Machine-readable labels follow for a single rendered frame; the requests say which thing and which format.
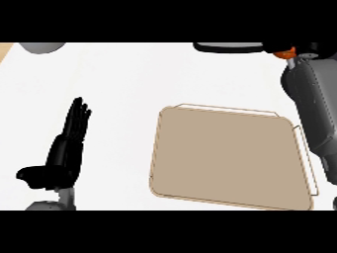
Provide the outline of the tan tray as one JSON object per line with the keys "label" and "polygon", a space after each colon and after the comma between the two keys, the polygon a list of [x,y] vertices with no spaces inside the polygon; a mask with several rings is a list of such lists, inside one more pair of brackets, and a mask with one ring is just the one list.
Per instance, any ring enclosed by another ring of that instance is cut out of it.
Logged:
{"label": "tan tray", "polygon": [[281,211],[312,209],[297,137],[272,112],[179,105],[160,111],[150,187],[164,198]]}

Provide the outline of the grey round object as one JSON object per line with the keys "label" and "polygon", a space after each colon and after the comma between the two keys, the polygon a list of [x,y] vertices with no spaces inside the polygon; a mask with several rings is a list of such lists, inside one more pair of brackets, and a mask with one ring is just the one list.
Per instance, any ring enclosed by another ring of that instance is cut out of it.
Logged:
{"label": "grey round object", "polygon": [[62,46],[64,42],[21,42],[21,47],[33,54],[51,53]]}

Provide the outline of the orange squash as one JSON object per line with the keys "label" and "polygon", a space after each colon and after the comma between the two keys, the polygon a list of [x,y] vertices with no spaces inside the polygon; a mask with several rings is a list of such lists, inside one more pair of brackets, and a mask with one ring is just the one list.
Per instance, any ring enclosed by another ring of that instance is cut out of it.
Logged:
{"label": "orange squash", "polygon": [[281,59],[292,59],[296,57],[296,49],[292,48],[290,50],[278,51],[274,53],[274,56]]}

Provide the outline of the black pot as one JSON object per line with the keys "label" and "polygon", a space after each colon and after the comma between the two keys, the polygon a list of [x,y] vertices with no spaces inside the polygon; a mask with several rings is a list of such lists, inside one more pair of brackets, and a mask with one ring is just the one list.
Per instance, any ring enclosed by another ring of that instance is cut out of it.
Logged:
{"label": "black pot", "polygon": [[195,42],[194,48],[203,52],[216,53],[253,53],[263,51],[259,42]]}

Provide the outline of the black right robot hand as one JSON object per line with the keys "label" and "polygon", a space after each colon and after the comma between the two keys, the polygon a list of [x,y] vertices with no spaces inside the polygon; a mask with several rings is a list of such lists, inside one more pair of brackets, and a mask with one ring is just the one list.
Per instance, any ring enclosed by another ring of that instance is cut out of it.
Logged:
{"label": "black right robot hand", "polygon": [[326,59],[337,52],[337,42],[265,42],[263,51],[274,54],[278,51],[296,49],[296,56]]}

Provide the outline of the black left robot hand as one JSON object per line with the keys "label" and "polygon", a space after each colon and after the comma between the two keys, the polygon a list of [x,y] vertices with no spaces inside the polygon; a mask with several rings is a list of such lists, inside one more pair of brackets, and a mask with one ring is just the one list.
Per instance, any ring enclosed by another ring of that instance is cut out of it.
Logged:
{"label": "black left robot hand", "polygon": [[76,98],[67,112],[62,132],[51,147],[46,164],[25,167],[17,172],[17,179],[22,180],[31,189],[51,191],[74,186],[90,113],[82,98]]}

